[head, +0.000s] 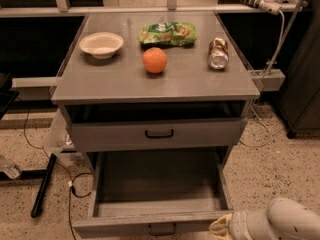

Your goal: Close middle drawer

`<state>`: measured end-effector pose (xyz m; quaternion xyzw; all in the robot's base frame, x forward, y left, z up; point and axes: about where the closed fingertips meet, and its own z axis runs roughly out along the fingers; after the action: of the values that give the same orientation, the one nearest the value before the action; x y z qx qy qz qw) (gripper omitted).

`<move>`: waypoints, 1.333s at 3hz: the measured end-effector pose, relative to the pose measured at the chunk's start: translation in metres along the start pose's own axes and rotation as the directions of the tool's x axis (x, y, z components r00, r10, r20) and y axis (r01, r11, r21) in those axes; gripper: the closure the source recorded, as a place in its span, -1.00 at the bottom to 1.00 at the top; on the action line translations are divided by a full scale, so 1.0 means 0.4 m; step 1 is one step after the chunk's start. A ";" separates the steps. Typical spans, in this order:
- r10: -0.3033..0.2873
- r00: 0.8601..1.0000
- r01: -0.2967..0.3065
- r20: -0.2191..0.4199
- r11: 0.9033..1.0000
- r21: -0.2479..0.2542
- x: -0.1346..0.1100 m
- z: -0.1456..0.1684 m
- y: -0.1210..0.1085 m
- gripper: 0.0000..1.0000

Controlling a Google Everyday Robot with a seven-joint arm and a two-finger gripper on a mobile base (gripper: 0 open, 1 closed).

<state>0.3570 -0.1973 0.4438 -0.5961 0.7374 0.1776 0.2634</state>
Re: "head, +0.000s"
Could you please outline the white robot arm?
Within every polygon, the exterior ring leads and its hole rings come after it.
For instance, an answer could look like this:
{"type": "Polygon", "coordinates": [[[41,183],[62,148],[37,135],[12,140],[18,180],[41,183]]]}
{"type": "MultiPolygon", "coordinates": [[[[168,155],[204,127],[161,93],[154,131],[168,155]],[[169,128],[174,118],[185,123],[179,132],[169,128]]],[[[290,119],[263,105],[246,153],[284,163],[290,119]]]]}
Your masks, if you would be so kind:
{"type": "Polygon", "coordinates": [[[215,240],[320,240],[320,216],[288,198],[266,208],[223,215],[209,226],[215,240]]]}

